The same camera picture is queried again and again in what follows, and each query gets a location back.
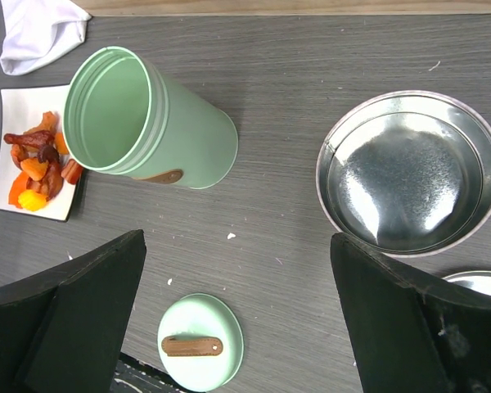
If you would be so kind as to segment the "white square plate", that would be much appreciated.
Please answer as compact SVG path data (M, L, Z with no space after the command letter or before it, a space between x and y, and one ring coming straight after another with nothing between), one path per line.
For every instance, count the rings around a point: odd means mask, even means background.
M20 169L12 162L11 147L3 141L7 133L22 133L38 125L43 113L50 111L57 117L63 115L68 85L42 88L4 88L2 100L2 125L0 137L0 210L33 215L39 218L65 222L70 216L71 206L79 185L64 183L61 192L41 210L22 210L8 203L9 191Z

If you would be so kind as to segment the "mint green tin canister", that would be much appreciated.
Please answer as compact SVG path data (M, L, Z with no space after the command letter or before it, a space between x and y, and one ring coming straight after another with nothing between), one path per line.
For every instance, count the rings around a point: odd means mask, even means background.
M223 180L238 152L224 111L124 47L104 47L78 68L62 128L86 169L192 189Z

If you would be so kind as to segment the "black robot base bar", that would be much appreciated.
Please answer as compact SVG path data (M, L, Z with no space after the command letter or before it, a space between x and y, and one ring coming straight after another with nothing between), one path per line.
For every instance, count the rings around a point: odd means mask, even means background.
M110 384L110 392L185 393L170 375L141 360L121 353Z

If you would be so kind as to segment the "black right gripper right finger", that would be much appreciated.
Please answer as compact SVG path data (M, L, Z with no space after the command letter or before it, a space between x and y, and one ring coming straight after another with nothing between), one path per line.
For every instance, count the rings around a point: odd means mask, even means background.
M344 233L331 266L366 392L491 392L491 296Z

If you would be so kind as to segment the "white cloth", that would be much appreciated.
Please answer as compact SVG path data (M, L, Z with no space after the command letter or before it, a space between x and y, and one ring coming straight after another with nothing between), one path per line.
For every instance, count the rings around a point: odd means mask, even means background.
M2 1L5 38L0 65L6 75L27 75L85 42L91 15L71 1Z

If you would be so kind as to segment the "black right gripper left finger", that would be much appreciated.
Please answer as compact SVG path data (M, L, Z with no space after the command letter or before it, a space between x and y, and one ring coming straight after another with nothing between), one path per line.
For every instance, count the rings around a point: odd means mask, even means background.
M141 229L0 287L0 392L107 392L146 258Z

